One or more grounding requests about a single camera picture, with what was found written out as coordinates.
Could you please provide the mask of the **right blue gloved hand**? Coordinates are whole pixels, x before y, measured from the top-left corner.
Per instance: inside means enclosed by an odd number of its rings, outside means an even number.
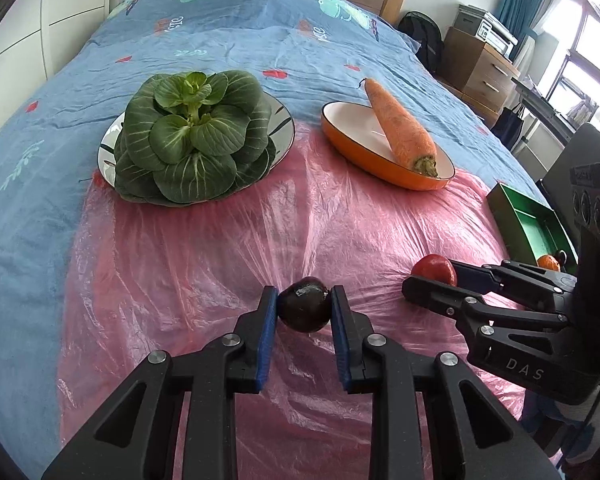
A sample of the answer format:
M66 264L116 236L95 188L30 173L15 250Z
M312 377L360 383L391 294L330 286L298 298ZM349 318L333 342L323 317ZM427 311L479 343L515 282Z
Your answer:
M528 390L519 422L548 457L590 460L600 448L600 388L581 404L565 404Z

